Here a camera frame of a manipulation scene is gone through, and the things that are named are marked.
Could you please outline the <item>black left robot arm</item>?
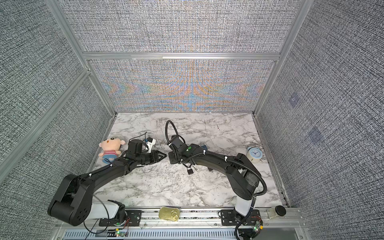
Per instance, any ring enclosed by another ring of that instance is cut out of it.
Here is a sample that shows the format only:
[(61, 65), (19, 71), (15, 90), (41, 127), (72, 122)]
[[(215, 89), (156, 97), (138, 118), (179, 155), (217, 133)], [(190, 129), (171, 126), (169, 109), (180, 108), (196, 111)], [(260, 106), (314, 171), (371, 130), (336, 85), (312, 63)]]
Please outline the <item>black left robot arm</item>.
[(64, 177), (48, 206), (48, 215), (72, 226), (78, 226), (86, 219), (107, 219), (122, 224), (127, 219), (125, 206), (116, 201), (104, 203), (101, 200), (96, 202), (101, 204), (100, 207), (93, 206), (95, 191), (138, 167), (158, 163), (166, 156), (158, 150), (150, 151), (140, 140), (132, 140), (120, 157), (104, 167), (87, 174)]

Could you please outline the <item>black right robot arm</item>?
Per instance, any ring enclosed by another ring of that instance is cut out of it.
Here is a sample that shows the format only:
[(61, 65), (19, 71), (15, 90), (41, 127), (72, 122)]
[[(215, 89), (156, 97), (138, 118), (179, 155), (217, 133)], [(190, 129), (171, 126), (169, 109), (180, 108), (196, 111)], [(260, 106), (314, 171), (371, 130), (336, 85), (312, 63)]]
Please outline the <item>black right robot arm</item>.
[(190, 168), (194, 165), (204, 166), (218, 171), (228, 178), (233, 192), (237, 196), (235, 212), (240, 217), (252, 211), (257, 196), (267, 193), (267, 185), (261, 173), (244, 154), (236, 156), (222, 155), (191, 144), (178, 135), (166, 137), (171, 149), (170, 159)]

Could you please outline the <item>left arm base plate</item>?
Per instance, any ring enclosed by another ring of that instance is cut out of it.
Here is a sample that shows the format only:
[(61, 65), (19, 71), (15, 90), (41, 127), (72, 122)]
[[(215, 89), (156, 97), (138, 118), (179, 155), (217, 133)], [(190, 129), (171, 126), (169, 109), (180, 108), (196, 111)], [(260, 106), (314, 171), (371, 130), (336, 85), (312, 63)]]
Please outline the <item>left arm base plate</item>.
[(119, 211), (115, 217), (111, 219), (100, 219), (100, 227), (138, 227), (142, 217), (141, 210), (122, 210)]

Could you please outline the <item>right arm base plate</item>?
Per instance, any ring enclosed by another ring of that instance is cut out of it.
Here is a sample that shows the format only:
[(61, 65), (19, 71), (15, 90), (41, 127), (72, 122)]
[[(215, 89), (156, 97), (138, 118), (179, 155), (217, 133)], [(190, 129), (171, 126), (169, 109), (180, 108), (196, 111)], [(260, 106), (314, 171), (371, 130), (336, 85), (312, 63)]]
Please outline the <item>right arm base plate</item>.
[[(243, 218), (241, 214), (233, 210), (219, 211), (219, 217), (223, 226), (236, 226)], [(261, 215), (259, 210), (252, 210), (251, 215), (242, 223), (244, 226), (251, 226), (256, 224), (256, 220), (260, 220)]]

